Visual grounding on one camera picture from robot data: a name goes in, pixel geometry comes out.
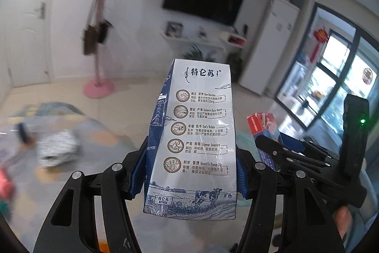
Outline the person's right hand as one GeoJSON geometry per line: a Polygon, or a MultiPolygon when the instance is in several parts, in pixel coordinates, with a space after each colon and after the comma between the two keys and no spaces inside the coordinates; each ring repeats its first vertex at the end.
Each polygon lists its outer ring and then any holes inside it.
{"type": "Polygon", "coordinates": [[[333,213],[333,219],[340,237],[344,239],[352,222],[352,216],[347,206],[342,206],[333,213]]]}

